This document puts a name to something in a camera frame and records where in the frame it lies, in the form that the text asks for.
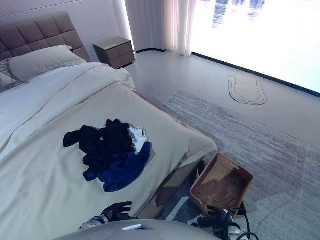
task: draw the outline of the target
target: black cable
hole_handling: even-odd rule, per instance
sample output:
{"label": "black cable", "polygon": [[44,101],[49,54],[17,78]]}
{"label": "black cable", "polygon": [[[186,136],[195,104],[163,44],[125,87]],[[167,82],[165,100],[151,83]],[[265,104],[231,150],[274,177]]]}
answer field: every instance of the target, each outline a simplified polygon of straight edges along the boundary
{"label": "black cable", "polygon": [[250,224],[249,224],[249,219],[248,219],[248,216],[247,214],[245,213],[245,211],[240,208],[240,207],[233,207],[231,209],[229,209],[226,217],[225,217],[225,222],[224,222],[224,231],[223,231],[223,238],[224,240],[228,240],[228,226],[229,226],[229,218],[231,216],[231,214],[235,213],[236,210],[242,210],[243,211],[243,214],[244,214],[244,217],[245,217],[245,221],[246,221],[246,226],[247,226],[247,232],[250,233]]}
{"label": "black cable", "polygon": [[250,235],[253,235],[256,240],[259,240],[258,236],[255,233],[249,232],[249,231],[242,233],[240,236],[237,237],[236,240],[241,240],[241,238],[244,237],[244,236],[248,236],[249,239],[250,239]]}
{"label": "black cable", "polygon": [[237,209],[243,211],[243,215],[244,215],[245,221],[246,221],[247,232],[250,233],[250,223],[249,223],[249,219],[248,219],[247,214],[246,214],[245,211],[244,211],[242,208],[240,208],[240,207],[234,207],[234,208],[232,208],[233,211],[234,211],[234,210],[237,210]]}

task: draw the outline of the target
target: upholstered headboard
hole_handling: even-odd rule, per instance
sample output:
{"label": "upholstered headboard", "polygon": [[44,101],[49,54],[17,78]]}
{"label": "upholstered headboard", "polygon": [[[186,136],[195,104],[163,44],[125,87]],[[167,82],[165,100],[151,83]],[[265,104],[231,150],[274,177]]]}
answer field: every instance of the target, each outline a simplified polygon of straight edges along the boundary
{"label": "upholstered headboard", "polygon": [[0,60],[58,45],[69,45],[74,54],[90,61],[66,11],[0,27]]}

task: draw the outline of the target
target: drawer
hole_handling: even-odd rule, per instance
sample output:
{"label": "drawer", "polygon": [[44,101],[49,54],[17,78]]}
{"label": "drawer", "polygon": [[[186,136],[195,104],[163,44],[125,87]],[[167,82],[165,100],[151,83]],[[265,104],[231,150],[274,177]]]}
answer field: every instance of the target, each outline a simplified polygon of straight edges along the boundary
{"label": "drawer", "polygon": [[120,56],[121,64],[126,65],[128,63],[131,63],[133,60],[135,60],[134,53],[132,51]]}
{"label": "drawer", "polygon": [[114,48],[107,50],[106,54],[108,55],[109,59],[115,59],[115,58],[119,57],[117,47],[114,47]]}
{"label": "drawer", "polygon": [[124,55],[128,52],[132,52],[131,42],[127,42],[117,47],[119,56]]}
{"label": "drawer", "polygon": [[122,64],[122,62],[121,62],[120,57],[111,59],[111,61],[110,61],[110,67],[112,67],[112,68],[114,68],[114,69],[120,68],[122,65],[123,65],[123,64]]}

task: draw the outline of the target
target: black glove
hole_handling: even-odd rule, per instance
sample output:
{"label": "black glove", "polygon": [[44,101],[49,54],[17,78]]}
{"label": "black glove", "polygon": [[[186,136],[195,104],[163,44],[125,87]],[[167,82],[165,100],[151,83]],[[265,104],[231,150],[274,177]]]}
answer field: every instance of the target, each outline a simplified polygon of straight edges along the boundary
{"label": "black glove", "polygon": [[129,216],[128,213],[123,213],[131,210],[132,201],[120,202],[112,204],[102,211],[101,215],[105,216],[109,222],[137,219]]}

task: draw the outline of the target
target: rug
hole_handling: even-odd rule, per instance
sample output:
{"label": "rug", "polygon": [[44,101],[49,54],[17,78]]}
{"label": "rug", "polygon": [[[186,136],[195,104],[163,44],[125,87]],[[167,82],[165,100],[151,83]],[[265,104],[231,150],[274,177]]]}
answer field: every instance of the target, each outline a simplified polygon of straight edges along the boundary
{"label": "rug", "polygon": [[[261,240],[320,239],[320,150],[270,126],[179,91],[162,109],[212,138],[220,153],[253,174],[244,203]],[[157,217],[191,224],[201,212],[188,178]],[[243,228],[243,218],[236,220]]]}
{"label": "rug", "polygon": [[235,72],[228,78],[229,94],[239,103],[262,105],[267,102],[264,87],[255,75]]}

